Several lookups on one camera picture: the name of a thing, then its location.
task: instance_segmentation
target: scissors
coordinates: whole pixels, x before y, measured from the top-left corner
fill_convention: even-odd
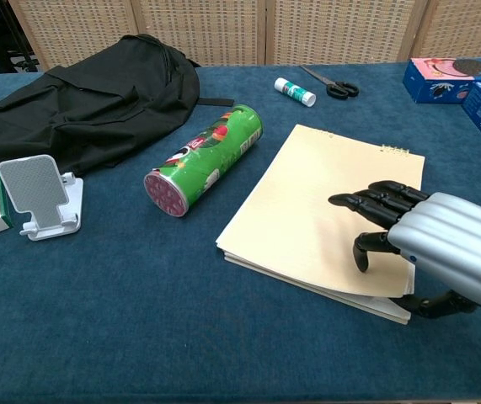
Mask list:
[[[360,92],[357,86],[351,84],[349,82],[333,82],[329,78],[323,77],[320,74],[317,74],[313,70],[308,69],[307,67],[300,66],[306,72],[311,74],[313,77],[317,78],[324,84],[326,84],[326,94],[330,97],[334,97],[337,99],[347,99],[348,97],[355,97]]]

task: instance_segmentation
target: silver robotic arm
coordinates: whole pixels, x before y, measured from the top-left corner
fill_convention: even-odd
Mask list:
[[[387,230],[355,239],[358,269],[367,270],[369,251],[396,253],[451,288],[435,299],[415,295],[393,299],[420,316],[436,318],[481,306],[481,206],[394,181],[368,188],[329,198],[331,204],[345,206]]]

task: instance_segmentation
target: green chip can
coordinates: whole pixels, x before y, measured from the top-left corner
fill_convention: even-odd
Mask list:
[[[148,195],[169,215],[185,215],[262,132],[259,115],[247,105],[235,105],[145,176]]]

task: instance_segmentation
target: blue table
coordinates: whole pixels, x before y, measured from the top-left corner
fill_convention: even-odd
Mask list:
[[[265,128],[184,218],[151,202],[143,176],[226,108],[197,106],[170,136],[85,176],[79,233],[30,242],[18,234],[27,217],[12,212],[15,228],[0,233],[0,400],[481,398],[481,309],[402,326],[226,263],[216,249],[295,124],[424,155],[425,191],[481,205],[481,133],[461,106],[413,103],[404,64],[314,68],[357,83],[360,96],[328,98],[293,66],[199,69],[201,96],[247,104]],[[36,77],[0,75],[0,98]],[[279,94],[277,77],[317,103]],[[418,271],[416,289],[445,287]]]

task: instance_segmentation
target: black backpack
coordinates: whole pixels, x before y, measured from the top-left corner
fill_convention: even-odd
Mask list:
[[[49,154],[61,173],[76,175],[115,165],[190,117],[199,101],[195,66],[150,35],[126,35],[54,67],[0,101],[0,162]]]

